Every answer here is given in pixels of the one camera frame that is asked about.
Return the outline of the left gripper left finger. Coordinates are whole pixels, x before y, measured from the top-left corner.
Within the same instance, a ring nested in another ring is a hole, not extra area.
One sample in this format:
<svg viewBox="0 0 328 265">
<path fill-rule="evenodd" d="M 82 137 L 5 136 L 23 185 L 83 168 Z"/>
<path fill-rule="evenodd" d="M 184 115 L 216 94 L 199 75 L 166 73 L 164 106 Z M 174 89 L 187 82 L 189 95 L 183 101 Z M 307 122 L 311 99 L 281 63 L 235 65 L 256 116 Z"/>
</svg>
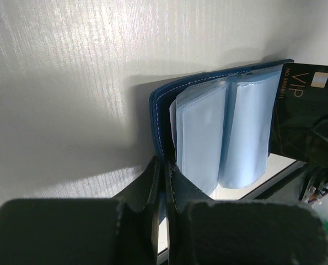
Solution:
<svg viewBox="0 0 328 265">
<path fill-rule="evenodd" d="M 0 264 L 156 264 L 160 161 L 112 198 L 14 199 L 0 207 Z"/>
</svg>

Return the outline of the blue leather card holder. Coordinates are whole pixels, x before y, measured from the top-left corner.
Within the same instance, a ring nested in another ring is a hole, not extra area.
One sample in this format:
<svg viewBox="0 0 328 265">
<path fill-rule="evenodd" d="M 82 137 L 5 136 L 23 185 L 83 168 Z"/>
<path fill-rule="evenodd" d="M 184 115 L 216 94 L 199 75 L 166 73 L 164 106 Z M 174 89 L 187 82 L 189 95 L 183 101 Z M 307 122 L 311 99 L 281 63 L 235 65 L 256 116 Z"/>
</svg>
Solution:
<svg viewBox="0 0 328 265">
<path fill-rule="evenodd" d="M 273 105 L 285 60 L 200 73 L 149 97 L 155 150 L 204 194 L 240 189 L 267 170 Z"/>
</svg>

